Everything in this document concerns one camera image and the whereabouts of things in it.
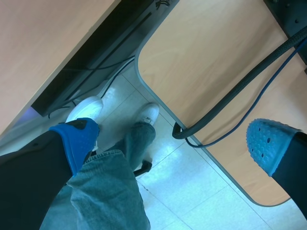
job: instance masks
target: gray desk trim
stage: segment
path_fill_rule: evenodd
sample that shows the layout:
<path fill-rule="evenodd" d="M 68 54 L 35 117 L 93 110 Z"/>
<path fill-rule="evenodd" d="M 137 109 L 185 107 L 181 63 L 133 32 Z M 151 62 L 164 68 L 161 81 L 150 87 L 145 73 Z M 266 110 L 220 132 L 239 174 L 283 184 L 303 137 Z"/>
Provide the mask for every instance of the gray desk trim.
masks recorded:
<path fill-rule="evenodd" d="M 139 72 L 139 56 L 141 53 L 141 50 L 143 49 L 143 47 L 145 46 L 145 44 L 148 42 L 148 40 L 151 38 L 151 36 L 154 34 L 154 32 L 156 31 L 156 29 L 160 26 L 160 24 L 164 21 L 164 19 L 169 15 L 169 13 L 173 10 L 173 8 L 176 6 L 176 4 L 179 1 L 174 1 L 170 7 L 168 7 L 168 9 L 164 12 L 164 14 L 162 15 L 161 19 L 157 22 L 157 24 L 154 26 L 154 28 L 150 31 L 150 33 L 145 37 L 145 39 L 142 41 L 142 43 L 140 44 L 139 48 L 136 51 L 135 54 L 135 61 L 134 61 L 134 68 L 135 68 L 135 72 L 138 76 L 138 78 L 140 79 L 142 85 L 146 88 L 146 90 L 154 97 L 154 99 L 156 99 L 159 104 L 172 116 L 172 118 L 183 128 L 185 129 L 185 125 L 178 119 L 178 117 L 176 117 L 176 115 L 167 107 L 167 105 L 152 91 L 152 89 L 144 82 L 143 78 L 140 75 Z M 193 135 L 190 137 L 193 141 L 195 141 L 195 143 L 197 145 L 201 145 L 201 142 L 199 142 L 196 137 Z M 288 200 L 278 204 L 278 205 L 274 205 L 274 206 L 265 206 L 265 205 L 261 205 L 258 204 L 257 202 L 255 202 L 250 195 L 238 184 L 238 182 L 228 173 L 228 171 L 219 163 L 219 161 L 217 161 L 217 159 L 214 158 L 214 156 L 206 149 L 206 148 L 202 148 L 202 150 L 208 155 L 208 157 L 222 170 L 223 173 L 225 173 L 225 175 L 232 181 L 232 183 L 234 183 L 235 186 L 237 186 L 237 188 L 254 204 L 258 205 L 258 206 L 262 206 L 262 207 L 275 207 L 278 205 L 281 205 L 285 202 L 287 202 Z"/>

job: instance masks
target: desk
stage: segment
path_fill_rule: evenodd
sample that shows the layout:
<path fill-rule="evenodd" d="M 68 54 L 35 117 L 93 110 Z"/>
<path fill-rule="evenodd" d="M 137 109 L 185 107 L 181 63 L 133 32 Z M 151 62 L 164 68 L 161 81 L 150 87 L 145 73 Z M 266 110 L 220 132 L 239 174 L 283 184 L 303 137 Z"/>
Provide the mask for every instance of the desk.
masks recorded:
<path fill-rule="evenodd" d="M 175 119 L 190 127 L 286 39 L 262 0 L 181 0 L 139 49 L 136 68 Z M 290 52 L 264 70 L 195 138 L 209 143 L 235 126 Z M 289 196 L 250 157 L 246 129 L 255 118 L 268 118 L 307 131 L 305 68 L 296 55 L 238 130 L 205 150 L 257 204 L 273 206 Z"/>
<path fill-rule="evenodd" d="M 120 0 L 0 0 L 0 134 L 26 111 Z"/>

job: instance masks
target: shoe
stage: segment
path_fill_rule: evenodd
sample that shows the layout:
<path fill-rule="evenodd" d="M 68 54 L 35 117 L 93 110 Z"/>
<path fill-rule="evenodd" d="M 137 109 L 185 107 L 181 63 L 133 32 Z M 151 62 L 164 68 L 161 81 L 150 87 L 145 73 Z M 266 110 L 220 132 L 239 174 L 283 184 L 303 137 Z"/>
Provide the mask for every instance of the shoe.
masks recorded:
<path fill-rule="evenodd" d="M 104 104 L 100 97 L 92 96 L 81 101 L 68 115 L 66 123 L 77 120 L 77 118 L 90 118 L 99 123 L 102 117 L 102 109 Z"/>
<path fill-rule="evenodd" d="M 153 126 L 158 116 L 159 106 L 156 103 L 149 103 L 140 111 L 136 122 L 145 122 Z"/>

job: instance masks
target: blue cable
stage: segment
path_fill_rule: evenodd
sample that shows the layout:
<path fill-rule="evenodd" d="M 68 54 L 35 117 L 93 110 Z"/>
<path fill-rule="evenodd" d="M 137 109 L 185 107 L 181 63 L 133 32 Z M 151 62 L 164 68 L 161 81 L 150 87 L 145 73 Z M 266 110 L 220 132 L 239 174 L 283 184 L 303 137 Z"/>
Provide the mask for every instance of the blue cable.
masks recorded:
<path fill-rule="evenodd" d="M 250 112 L 255 108 L 255 106 L 257 105 L 257 103 L 259 102 L 260 98 L 262 97 L 262 95 L 264 94 L 264 92 L 267 90 L 267 88 L 269 87 L 269 85 L 273 82 L 273 80 L 277 77 L 277 75 L 283 70 L 283 68 L 288 64 L 288 62 L 294 57 L 295 54 L 297 54 L 298 51 L 300 51 L 304 45 L 307 43 L 307 38 L 305 38 L 301 44 L 296 48 L 295 51 L 293 51 L 293 53 L 287 58 L 286 61 L 284 61 L 284 63 L 279 67 L 279 69 L 274 73 L 274 75 L 271 77 L 271 79 L 266 83 L 266 85 L 263 87 L 263 89 L 260 91 L 258 97 L 256 98 L 256 100 L 254 101 L 254 103 L 252 104 L 252 106 L 250 107 L 250 109 L 245 113 L 245 115 L 242 117 L 242 119 L 239 121 L 239 123 L 233 127 L 229 132 L 227 132 L 226 134 L 224 134 L 223 136 L 221 136 L 220 138 L 218 138 L 217 140 L 209 143 L 209 144 L 205 144 L 205 145 L 193 145 L 189 142 L 189 140 L 186 138 L 186 142 L 188 143 L 188 145 L 194 147 L 194 148 L 205 148 L 205 147 L 209 147 L 211 145 L 216 144 L 217 142 L 219 142 L 220 140 L 223 140 L 225 137 L 229 136 L 230 134 L 232 134 L 243 122 L 244 120 L 247 118 L 247 116 L 250 114 Z"/>

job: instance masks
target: chair leg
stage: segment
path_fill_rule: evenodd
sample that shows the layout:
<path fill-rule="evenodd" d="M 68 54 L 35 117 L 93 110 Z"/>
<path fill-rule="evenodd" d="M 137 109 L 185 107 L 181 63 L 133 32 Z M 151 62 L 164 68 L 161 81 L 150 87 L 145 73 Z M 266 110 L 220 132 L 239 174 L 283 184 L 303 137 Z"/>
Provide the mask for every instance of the chair leg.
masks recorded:
<path fill-rule="evenodd" d="M 153 164 L 151 164 L 149 161 L 143 161 L 141 169 L 134 171 L 135 177 L 149 172 L 150 169 L 152 168 L 152 166 L 153 166 Z"/>

